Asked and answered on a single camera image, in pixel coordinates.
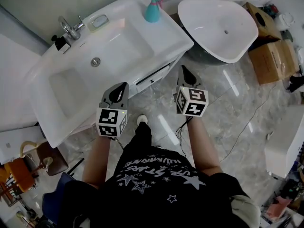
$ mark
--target shoe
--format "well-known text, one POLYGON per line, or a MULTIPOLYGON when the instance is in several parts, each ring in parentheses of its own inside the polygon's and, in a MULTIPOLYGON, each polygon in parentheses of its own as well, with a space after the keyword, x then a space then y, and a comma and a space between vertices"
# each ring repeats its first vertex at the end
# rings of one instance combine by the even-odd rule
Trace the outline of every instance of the shoe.
POLYGON ((138 118, 137 118, 137 126, 139 126, 139 124, 141 122, 144 122, 144 123, 146 123, 148 125, 148 118, 144 114, 138 116, 138 118))

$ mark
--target bathroom vanity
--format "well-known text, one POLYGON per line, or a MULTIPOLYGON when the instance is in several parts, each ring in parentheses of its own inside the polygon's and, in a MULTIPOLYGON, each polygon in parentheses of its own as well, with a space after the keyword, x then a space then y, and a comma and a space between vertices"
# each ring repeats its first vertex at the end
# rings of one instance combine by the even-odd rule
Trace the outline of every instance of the bathroom vanity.
POLYGON ((53 148, 94 124, 106 89, 125 81, 132 97, 165 77, 193 46, 162 9, 156 23, 144 19, 150 1, 118 0, 86 17, 66 53, 52 45, 27 75, 34 112, 53 148), (93 30, 102 15, 109 21, 93 30))

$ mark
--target cardboard box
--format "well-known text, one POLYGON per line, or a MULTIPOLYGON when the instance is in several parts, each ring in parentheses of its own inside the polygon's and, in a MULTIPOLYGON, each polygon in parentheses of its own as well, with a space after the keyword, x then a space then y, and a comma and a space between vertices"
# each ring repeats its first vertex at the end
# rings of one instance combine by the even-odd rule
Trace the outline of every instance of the cardboard box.
POLYGON ((290 77, 299 70, 298 60, 290 40, 268 43, 248 54, 260 85, 290 77))
POLYGON ((247 2, 244 8, 250 13, 258 28, 256 41, 260 43, 275 42, 282 39, 280 31, 276 28, 274 20, 261 9, 247 2))

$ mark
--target vanity drawer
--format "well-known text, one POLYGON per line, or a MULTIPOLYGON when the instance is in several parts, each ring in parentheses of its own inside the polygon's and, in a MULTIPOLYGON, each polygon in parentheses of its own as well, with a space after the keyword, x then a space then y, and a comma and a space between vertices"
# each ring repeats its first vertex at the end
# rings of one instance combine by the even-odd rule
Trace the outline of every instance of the vanity drawer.
POLYGON ((163 66, 162 68, 158 69, 157 71, 153 72, 152 74, 148 75, 146 78, 142 79, 136 84, 137 92, 143 91, 145 88, 149 87, 150 85, 154 84, 156 81, 160 80, 166 75, 166 72, 169 69, 169 64, 163 66))

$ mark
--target sink basin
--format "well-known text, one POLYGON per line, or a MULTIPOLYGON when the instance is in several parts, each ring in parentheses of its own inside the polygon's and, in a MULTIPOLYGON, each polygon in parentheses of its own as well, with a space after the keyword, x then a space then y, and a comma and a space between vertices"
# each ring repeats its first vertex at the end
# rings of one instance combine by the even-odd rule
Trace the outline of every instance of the sink basin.
POLYGON ((237 62, 258 36, 250 14, 231 1, 183 0, 178 14, 195 41, 226 63, 237 62))
POLYGON ((74 60, 61 65, 67 69, 51 75, 49 82, 63 114, 70 118, 90 92, 107 82, 119 83, 121 75, 153 56, 152 48, 135 27, 126 19, 118 19, 90 35, 85 44, 76 48, 74 60), (92 67, 91 59, 96 57, 100 65, 92 67))
POLYGON ((132 86, 193 46, 163 10, 156 23, 144 19, 150 1, 118 0, 96 11, 83 20, 80 39, 65 54, 52 45, 30 70, 29 96, 53 148, 87 121, 92 124, 105 90, 124 81, 132 86), (87 25, 103 14, 109 23, 91 32, 87 25), (91 65, 93 58, 98 66, 91 65))

